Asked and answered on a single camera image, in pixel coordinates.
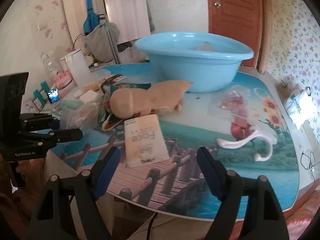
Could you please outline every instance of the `sunflower print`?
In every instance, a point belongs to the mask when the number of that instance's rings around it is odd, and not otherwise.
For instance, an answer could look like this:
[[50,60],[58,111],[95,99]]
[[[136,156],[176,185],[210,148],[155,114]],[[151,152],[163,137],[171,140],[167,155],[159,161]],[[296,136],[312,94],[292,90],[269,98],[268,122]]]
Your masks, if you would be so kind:
[[279,109],[276,102],[270,98],[263,99],[263,106],[268,111],[277,111]]
[[276,113],[269,114],[269,122],[273,125],[274,128],[281,126],[281,119]]

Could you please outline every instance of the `door panel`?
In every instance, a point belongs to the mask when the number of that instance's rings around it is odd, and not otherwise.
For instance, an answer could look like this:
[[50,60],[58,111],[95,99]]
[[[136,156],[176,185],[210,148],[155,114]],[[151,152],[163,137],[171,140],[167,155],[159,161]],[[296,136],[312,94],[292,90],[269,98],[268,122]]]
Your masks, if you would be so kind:
[[209,32],[238,40],[254,51],[243,65],[256,66],[262,31],[261,0],[208,0]]

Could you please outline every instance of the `clear water bottle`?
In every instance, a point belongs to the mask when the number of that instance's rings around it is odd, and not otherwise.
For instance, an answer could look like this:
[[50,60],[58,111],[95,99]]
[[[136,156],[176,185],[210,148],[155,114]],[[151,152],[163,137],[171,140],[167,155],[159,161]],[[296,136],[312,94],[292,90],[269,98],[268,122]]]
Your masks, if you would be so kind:
[[41,55],[41,61],[44,67],[45,72],[48,75],[48,78],[52,82],[56,82],[57,80],[57,74],[63,72],[62,66],[57,64],[52,56],[42,53]]

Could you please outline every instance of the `wire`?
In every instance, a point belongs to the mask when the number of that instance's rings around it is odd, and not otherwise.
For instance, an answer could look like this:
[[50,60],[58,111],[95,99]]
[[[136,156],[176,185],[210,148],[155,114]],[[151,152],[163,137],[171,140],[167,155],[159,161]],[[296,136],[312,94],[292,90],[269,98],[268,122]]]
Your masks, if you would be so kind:
[[77,41],[77,39],[80,37],[81,34],[82,34],[82,33],[80,33],[80,34],[78,35],[78,37],[76,37],[75,42],[73,43],[73,46],[72,46],[72,51],[75,50],[76,41]]
[[153,215],[153,217],[151,218],[150,222],[149,222],[146,240],[150,240],[150,231],[151,231],[152,223],[153,223],[153,220],[155,220],[155,218],[156,218],[157,215],[158,215],[158,213],[156,212],[156,213]]
[[[307,154],[302,152],[301,157],[300,157],[300,163],[306,171],[311,171],[311,176],[313,177],[313,180],[315,181],[315,177],[313,176],[313,172],[315,170],[315,166],[317,166],[320,163],[320,161],[316,163],[314,153],[312,151],[310,151],[309,153],[310,153],[310,156],[308,156]],[[306,156],[309,159],[308,167],[306,167],[305,165],[302,164],[302,157],[303,156]]]

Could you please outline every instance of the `smartphone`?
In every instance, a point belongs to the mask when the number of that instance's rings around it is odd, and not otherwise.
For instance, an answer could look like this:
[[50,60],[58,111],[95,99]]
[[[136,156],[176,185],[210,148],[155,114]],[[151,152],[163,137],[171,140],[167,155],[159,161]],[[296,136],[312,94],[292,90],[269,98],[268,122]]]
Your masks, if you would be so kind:
[[49,102],[52,104],[54,102],[57,102],[60,97],[58,95],[58,89],[57,88],[54,88],[54,89],[51,89],[48,93],[47,93],[47,96],[49,98]]

